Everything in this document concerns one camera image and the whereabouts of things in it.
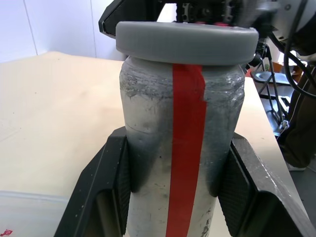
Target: tabletop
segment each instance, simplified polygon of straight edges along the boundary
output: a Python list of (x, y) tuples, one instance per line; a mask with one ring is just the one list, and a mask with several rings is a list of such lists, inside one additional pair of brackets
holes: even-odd
[[(121, 65), (58, 52), (0, 64), (0, 190), (69, 199), (81, 171), (124, 126)], [(235, 132), (305, 211), (251, 78)], [(218, 202), (211, 235), (230, 236)]]

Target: floor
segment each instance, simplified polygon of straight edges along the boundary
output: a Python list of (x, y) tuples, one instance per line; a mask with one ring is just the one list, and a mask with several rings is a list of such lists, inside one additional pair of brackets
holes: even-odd
[[(277, 135), (281, 128), (272, 116), (269, 101), (261, 99), (262, 105), (266, 110), (270, 125)], [(273, 107), (277, 111), (277, 103), (273, 101)], [(316, 228), (316, 159), (312, 160), (310, 166), (305, 171), (291, 171), (290, 172), (296, 189), (301, 197), (302, 203), (307, 211), (307, 214)]]

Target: red tape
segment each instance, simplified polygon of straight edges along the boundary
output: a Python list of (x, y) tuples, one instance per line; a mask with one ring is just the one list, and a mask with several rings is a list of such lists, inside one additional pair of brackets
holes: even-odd
[(187, 237), (198, 182), (206, 102), (202, 66), (173, 65), (173, 139), (166, 237)]

